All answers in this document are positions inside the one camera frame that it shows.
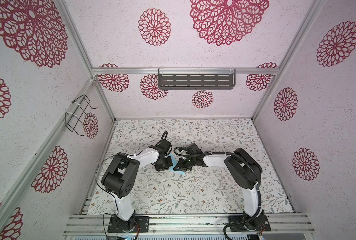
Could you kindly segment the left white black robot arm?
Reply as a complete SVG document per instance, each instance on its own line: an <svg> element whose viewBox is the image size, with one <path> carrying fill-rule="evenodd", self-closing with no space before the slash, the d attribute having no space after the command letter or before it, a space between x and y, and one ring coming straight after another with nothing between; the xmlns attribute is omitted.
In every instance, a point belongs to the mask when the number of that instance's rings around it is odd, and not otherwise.
<svg viewBox="0 0 356 240"><path fill-rule="evenodd" d="M173 165L169 154L172 147L149 146L136 155L117 153L104 173L101 183L105 191L114 196L118 213L111 217L109 232L132 232L138 230L136 211L130 193L135 185L140 168L152 164L158 171L168 170Z"/></svg>

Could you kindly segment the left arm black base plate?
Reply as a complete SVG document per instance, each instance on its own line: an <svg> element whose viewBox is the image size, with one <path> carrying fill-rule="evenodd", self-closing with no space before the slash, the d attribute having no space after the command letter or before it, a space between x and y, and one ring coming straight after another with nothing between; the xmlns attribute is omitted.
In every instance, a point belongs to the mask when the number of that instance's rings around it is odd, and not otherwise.
<svg viewBox="0 0 356 240"><path fill-rule="evenodd" d="M110 219L108 233L147 233L149 231L150 217L135 216L128 221L117 216Z"/></svg>

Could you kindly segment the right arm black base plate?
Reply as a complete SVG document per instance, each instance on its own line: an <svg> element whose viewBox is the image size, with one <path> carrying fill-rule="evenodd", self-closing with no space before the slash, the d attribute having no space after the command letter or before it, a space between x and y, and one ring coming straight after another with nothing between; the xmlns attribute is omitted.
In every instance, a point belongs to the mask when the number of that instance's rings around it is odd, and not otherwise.
<svg viewBox="0 0 356 240"><path fill-rule="evenodd" d="M242 215L228 216L229 224L242 222L245 218ZM265 215L260 215L256 219L230 227L232 232L269 232L271 226Z"/></svg>

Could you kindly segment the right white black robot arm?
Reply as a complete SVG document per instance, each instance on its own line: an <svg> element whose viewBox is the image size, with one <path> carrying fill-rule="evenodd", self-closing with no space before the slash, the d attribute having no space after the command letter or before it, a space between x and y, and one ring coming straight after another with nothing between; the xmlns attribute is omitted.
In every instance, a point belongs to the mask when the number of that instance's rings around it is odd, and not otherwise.
<svg viewBox="0 0 356 240"><path fill-rule="evenodd" d="M238 222L255 222L262 212L261 166L242 148L233 152L202 152L197 145L176 147L174 154L180 157L175 166L178 171L191 171L194 166L226 168L235 183L243 189L245 219Z"/></svg>

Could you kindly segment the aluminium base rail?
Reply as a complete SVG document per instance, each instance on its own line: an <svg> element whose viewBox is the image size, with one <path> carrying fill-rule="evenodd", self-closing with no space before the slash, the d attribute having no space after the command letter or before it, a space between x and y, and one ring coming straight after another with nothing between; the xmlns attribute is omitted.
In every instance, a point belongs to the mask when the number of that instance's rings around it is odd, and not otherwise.
<svg viewBox="0 0 356 240"><path fill-rule="evenodd" d="M201 235L223 234L225 225L237 214L193 214L193 215L138 215L141 236L147 235ZM254 233L268 234L314 234L315 230L306 214L267 213L267 219ZM62 233L66 236L105 236L110 224L110 215L72 215Z"/></svg>

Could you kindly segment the dark grey slotted wall shelf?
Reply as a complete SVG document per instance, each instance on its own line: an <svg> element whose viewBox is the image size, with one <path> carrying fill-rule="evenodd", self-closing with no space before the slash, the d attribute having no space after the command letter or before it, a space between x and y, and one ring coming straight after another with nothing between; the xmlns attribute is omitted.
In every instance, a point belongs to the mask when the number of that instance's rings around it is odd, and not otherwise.
<svg viewBox="0 0 356 240"><path fill-rule="evenodd" d="M158 69L157 83L160 90L232 90L236 75L228 74L168 74Z"/></svg>

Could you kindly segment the light blue square paper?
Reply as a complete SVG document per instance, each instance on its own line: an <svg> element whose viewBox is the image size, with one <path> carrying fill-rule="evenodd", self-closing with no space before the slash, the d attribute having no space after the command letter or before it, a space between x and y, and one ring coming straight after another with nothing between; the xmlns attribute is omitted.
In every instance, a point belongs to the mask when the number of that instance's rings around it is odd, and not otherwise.
<svg viewBox="0 0 356 240"><path fill-rule="evenodd" d="M171 157L172 159L172 166L169 167L169 171L170 172L174 172L174 173L179 173L179 174L184 174L185 172L182 172L182 171L178 171L178 170L174 170L174 167L177 165L178 161L175 159L174 155L173 154L169 154L169 157Z"/></svg>

